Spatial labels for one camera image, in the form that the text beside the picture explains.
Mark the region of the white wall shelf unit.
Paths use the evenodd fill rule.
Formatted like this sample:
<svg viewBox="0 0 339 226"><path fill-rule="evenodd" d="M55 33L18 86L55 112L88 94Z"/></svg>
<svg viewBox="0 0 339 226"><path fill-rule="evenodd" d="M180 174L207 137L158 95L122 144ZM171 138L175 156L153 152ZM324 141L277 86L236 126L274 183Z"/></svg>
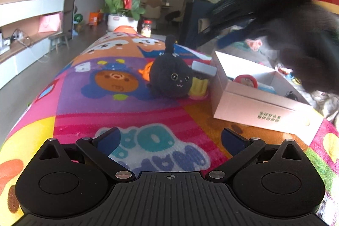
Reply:
<svg viewBox="0 0 339 226"><path fill-rule="evenodd" d="M64 0L1 0L1 87L48 53L63 10Z"/></svg>

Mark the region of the glass jar with red lid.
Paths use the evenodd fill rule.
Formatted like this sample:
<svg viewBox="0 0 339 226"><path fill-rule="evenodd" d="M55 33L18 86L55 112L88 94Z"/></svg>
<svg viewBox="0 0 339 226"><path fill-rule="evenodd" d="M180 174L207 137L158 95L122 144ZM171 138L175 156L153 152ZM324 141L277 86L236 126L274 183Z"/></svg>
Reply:
<svg viewBox="0 0 339 226"><path fill-rule="evenodd" d="M142 24L141 35L150 38L151 33L152 33L152 21L149 19L145 19Z"/></svg>

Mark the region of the orchid plant in white pot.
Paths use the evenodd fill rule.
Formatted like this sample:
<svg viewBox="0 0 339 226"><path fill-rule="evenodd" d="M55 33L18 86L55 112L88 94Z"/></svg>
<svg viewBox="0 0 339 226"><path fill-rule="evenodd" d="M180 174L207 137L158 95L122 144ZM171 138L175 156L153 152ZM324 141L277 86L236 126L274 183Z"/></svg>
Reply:
<svg viewBox="0 0 339 226"><path fill-rule="evenodd" d="M137 30L139 20L145 13L140 0L104 0L103 13L107 15L107 30L115 31L120 26Z"/></svg>

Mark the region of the dark blue cabinet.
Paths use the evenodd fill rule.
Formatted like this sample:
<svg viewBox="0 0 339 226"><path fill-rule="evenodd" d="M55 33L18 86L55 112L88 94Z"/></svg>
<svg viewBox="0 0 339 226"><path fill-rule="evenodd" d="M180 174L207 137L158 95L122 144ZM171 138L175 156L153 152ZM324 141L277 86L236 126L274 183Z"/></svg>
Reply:
<svg viewBox="0 0 339 226"><path fill-rule="evenodd" d="M199 20L208 18L214 4L207 0L194 0L186 3L179 44L196 50L198 47L218 37L220 32L200 34Z"/></svg>

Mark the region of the colourful cartoon play mat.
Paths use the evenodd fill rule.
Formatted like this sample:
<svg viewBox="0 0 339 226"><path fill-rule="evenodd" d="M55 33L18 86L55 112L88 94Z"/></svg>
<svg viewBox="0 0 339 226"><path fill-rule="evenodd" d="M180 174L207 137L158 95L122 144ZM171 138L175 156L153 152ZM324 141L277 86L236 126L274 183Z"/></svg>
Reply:
<svg viewBox="0 0 339 226"><path fill-rule="evenodd" d="M113 157L128 168L205 173L232 156L221 142L224 128L272 144L291 137L215 119L208 97L151 99L143 70L163 52L159 40L105 34L35 97L1 148L2 225L12 225L22 216L15 183L48 138L74 143L118 127L121 145Z"/></svg>

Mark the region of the orange bowl toy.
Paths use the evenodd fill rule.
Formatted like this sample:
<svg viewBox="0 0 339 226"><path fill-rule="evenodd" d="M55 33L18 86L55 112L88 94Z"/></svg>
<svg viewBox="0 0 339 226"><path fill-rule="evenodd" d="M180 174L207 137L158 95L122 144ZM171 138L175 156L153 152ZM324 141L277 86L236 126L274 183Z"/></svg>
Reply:
<svg viewBox="0 0 339 226"><path fill-rule="evenodd" d="M128 26L128 25L121 25L121 26L115 28L114 32L116 32L116 33L128 33L128 34L136 34L137 33L137 31L133 27Z"/></svg>

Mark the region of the black cat plush toy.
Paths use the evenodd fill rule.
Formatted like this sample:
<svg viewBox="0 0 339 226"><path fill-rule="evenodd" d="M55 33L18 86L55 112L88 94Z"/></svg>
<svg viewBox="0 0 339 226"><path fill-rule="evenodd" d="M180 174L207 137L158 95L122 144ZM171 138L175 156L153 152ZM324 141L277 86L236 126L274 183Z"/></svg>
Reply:
<svg viewBox="0 0 339 226"><path fill-rule="evenodd" d="M158 56L149 71L148 88L154 96L186 97L192 87L193 70L174 53L175 37L166 36L165 51Z"/></svg>

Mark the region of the red hooded doll figure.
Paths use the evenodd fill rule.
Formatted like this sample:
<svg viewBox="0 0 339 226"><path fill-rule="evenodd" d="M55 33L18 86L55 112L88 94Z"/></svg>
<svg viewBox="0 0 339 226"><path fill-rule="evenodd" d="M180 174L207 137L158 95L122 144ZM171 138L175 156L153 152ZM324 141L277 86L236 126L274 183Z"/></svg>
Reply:
<svg viewBox="0 0 339 226"><path fill-rule="evenodd" d="M239 75L236 78L234 78L233 82L246 85L252 88L258 88L257 80L251 75Z"/></svg>

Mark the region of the pink cardboard box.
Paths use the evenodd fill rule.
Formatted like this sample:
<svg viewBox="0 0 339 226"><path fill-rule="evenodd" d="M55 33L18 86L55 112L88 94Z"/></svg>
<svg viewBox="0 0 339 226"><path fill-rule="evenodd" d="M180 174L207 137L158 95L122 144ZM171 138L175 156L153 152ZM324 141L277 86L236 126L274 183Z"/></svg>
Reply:
<svg viewBox="0 0 339 226"><path fill-rule="evenodd" d="M216 119L294 134L311 144L324 118L311 105L310 96L264 65L223 52L214 52L211 63L217 68L210 83ZM233 82L239 75L253 76L258 88ZM286 98L289 91L299 101Z"/></svg>

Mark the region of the small red black figurine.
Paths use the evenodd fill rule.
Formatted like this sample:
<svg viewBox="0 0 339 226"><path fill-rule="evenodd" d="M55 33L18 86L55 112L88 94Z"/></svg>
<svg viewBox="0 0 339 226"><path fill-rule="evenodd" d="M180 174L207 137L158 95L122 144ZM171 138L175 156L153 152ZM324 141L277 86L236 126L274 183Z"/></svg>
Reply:
<svg viewBox="0 0 339 226"><path fill-rule="evenodd" d="M285 97L294 101L299 101L296 94L294 94L292 91L289 91L285 94Z"/></svg>

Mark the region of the white grey rectangular block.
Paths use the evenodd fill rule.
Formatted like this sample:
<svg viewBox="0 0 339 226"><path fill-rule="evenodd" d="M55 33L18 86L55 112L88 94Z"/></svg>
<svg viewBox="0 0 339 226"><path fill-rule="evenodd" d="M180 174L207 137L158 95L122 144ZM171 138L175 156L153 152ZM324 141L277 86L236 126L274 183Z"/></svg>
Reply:
<svg viewBox="0 0 339 226"><path fill-rule="evenodd" d="M217 72L216 67L198 61L193 61L191 68L193 71L196 71L204 75L208 75L210 77L214 77Z"/></svg>

